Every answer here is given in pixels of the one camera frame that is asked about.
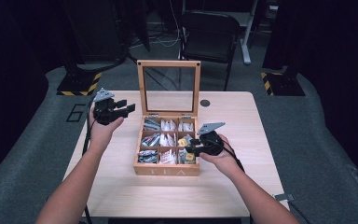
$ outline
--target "black curtain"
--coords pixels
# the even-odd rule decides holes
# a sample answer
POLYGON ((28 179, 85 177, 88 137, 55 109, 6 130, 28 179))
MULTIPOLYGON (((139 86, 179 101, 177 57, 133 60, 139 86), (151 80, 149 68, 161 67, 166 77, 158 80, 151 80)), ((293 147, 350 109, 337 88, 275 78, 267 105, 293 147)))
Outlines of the black curtain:
POLYGON ((358 166, 358 1, 281 1, 263 67, 285 65, 315 87, 326 127, 358 166))
POLYGON ((82 63, 59 0, 0 0, 0 162, 43 102, 46 72, 65 60, 82 63))

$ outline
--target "gray floor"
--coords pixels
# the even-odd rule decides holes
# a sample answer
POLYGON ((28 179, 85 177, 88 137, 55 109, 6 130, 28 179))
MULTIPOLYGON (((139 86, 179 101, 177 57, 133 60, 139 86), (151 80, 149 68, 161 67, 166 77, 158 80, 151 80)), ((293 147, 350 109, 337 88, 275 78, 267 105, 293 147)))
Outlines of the gray floor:
MULTIPOLYGON (((250 49, 250 65, 244 65, 241 50, 237 50, 227 90, 249 91, 254 95, 283 188, 296 197, 293 204, 308 220, 358 223, 358 171, 325 128, 317 91, 299 75, 305 97, 267 95, 260 73, 264 71, 262 62, 268 40, 268 35, 256 36, 250 49)), ((131 55, 137 59, 177 59, 177 44, 166 47, 158 40, 152 42, 156 43, 151 44, 150 51, 138 46, 131 48, 131 55)), ((222 65, 204 63, 201 73, 223 70, 222 65)), ((84 108, 81 105, 90 99, 90 96, 56 95, 64 75, 63 68, 47 73, 49 90, 45 101, 0 165, 0 223, 33 223, 46 198, 62 181, 85 114, 79 122, 66 120, 75 105, 84 108)), ((202 77, 200 89, 221 91, 223 83, 202 77)), ((127 60, 103 72, 97 89, 101 87, 139 90, 135 64, 127 60)), ((296 210, 292 211, 305 223, 296 210)), ((107 218, 93 220, 107 223, 107 218)))

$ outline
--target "yellow and black tape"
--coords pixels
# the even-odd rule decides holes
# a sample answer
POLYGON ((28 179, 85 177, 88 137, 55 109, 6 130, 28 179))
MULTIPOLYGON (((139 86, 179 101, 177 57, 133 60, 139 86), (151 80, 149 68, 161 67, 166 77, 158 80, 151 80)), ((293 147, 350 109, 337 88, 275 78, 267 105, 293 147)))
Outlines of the yellow and black tape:
MULTIPOLYGON (((282 73, 271 73, 272 75, 281 76, 282 73)), ((273 96, 274 92, 272 91, 271 85, 269 84, 269 79, 267 77, 267 73, 261 73, 261 77, 263 78, 264 87, 266 88, 267 94, 273 96)))
POLYGON ((91 84, 88 88, 83 91, 57 91, 57 95, 67 95, 67 96, 74 96, 74 95, 92 95, 95 88, 97 87, 98 81, 101 78, 101 73, 95 75, 94 79, 92 80, 91 84))

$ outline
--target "table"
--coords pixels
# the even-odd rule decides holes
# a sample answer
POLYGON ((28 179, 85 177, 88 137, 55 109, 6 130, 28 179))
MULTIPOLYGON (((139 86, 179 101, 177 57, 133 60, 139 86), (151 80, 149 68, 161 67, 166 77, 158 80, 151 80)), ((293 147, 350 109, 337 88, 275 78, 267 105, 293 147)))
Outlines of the table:
MULTIPOLYGON (((200 160, 200 176, 136 175, 133 161, 142 120, 138 91, 113 91, 137 108, 114 132, 89 196, 92 217, 248 217, 249 211, 228 178, 200 160)), ((269 194, 283 193, 255 99, 245 91, 201 91, 199 125, 223 121, 216 130, 236 150, 246 173, 269 194)), ((81 158, 84 126, 65 176, 81 158)))

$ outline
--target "person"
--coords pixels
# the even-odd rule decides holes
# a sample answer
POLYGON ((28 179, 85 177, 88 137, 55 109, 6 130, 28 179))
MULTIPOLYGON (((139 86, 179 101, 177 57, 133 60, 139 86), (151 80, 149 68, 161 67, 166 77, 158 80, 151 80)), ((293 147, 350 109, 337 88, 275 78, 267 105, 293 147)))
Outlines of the person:
MULTIPOLYGON (((89 148, 72 172, 55 189, 43 206, 36 223, 78 223, 90 196, 92 183, 98 166, 115 129, 124 121, 119 118, 104 126, 95 122, 89 113, 91 138, 89 148)), ((234 153, 228 139, 219 134, 224 147, 234 153)), ((213 163, 237 188, 249 212, 257 224, 298 223, 296 218, 272 196, 259 187, 237 164, 235 159, 223 150, 218 156, 200 153, 200 157, 213 163)))
MULTIPOLYGON (((224 142, 224 147, 235 153, 228 139, 222 134, 219 135, 224 142)), ((256 224, 299 223, 289 210, 258 186, 225 150, 218 156, 200 153, 200 157, 213 163, 223 175, 231 180, 256 224)))

